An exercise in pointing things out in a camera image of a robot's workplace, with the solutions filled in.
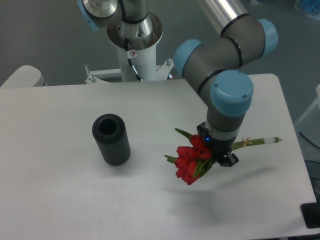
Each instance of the aluminum tube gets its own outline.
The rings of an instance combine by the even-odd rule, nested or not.
[[[205,16],[218,34],[234,19],[248,11],[240,0],[198,0]]]

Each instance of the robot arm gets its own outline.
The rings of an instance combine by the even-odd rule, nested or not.
[[[198,1],[221,39],[208,46],[197,39],[188,40],[176,50],[173,59],[183,78],[208,107],[206,121],[197,127],[198,133],[219,164],[231,167],[239,161],[231,153],[231,147],[254,92],[251,79],[236,69],[273,51],[278,34],[271,22],[254,20],[240,0]],[[162,36],[162,25],[156,16],[148,13],[147,0],[83,0],[80,8],[82,4],[97,25],[110,24],[109,38],[123,52],[151,49]],[[122,79],[132,79],[133,71],[126,71],[129,65],[121,61],[121,55],[125,59],[126,54],[118,52]],[[149,71],[146,79],[151,79],[155,76],[155,65],[154,52],[140,62],[138,72]]]
[[[209,46],[188,40],[173,59],[183,78],[208,106],[206,121],[198,126],[198,133],[207,140],[219,164],[231,167],[239,161],[231,147],[254,92],[250,78],[235,69],[273,51],[278,34],[271,22],[254,20],[239,0],[199,3],[221,39]]]

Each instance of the green leaf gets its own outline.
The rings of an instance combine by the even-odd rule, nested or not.
[[[196,168],[194,170],[194,173],[193,173],[193,177],[195,178],[196,176],[198,176],[198,174],[200,173],[201,169],[204,167],[204,165],[207,163],[207,161],[201,161],[199,160],[197,165],[196,165]]]
[[[203,177],[212,168],[214,161],[209,160],[209,161],[206,161],[205,163],[206,165],[200,171],[200,178]]]
[[[174,156],[169,156],[169,155],[164,155],[164,156],[167,158],[167,161],[172,164],[174,164],[175,161],[177,160],[177,157],[174,157]]]
[[[186,131],[183,131],[179,128],[175,128],[174,130],[176,130],[178,133],[182,134],[183,136],[185,136],[187,139],[191,139],[192,134]]]

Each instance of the metal bracket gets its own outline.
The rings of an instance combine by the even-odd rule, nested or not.
[[[126,53],[127,59],[133,59],[133,58],[137,57],[137,50],[135,50],[135,49],[128,50],[125,53]]]
[[[162,65],[155,66],[156,70],[156,80],[170,80],[174,76],[171,74],[172,68],[175,66],[174,61],[171,58],[165,60]],[[120,69],[107,69],[107,70],[97,70],[90,71],[88,65],[85,65],[86,80],[87,84],[96,84],[96,83],[109,83],[109,81],[101,79],[112,79],[112,78],[121,78]]]

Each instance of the green stem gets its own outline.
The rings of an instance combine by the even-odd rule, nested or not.
[[[282,140],[279,137],[274,137],[274,138],[275,138],[275,143],[278,143]],[[246,145],[244,144],[243,141],[238,141],[232,145],[232,150],[237,150],[237,149],[241,149],[244,147],[257,146],[257,145],[262,145],[262,144],[265,144],[265,140],[263,138],[249,139],[247,141]]]

